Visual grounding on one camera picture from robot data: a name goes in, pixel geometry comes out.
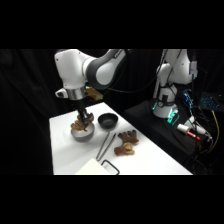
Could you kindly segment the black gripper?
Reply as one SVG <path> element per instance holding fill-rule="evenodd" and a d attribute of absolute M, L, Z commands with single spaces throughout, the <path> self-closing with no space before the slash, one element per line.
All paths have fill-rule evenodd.
<path fill-rule="evenodd" d="M 87 102 L 86 98 L 77 101 L 78 112 L 83 117 L 87 116 L 87 110 L 86 110 L 87 106 L 88 106 L 88 102 Z M 84 124 L 83 124 L 83 121 L 82 121 L 80 115 L 77 116 L 77 119 L 78 119 L 79 123 L 83 126 Z M 94 115 L 88 114 L 88 116 L 86 118 L 85 128 L 87 128 L 93 122 L 93 120 L 94 120 Z"/>

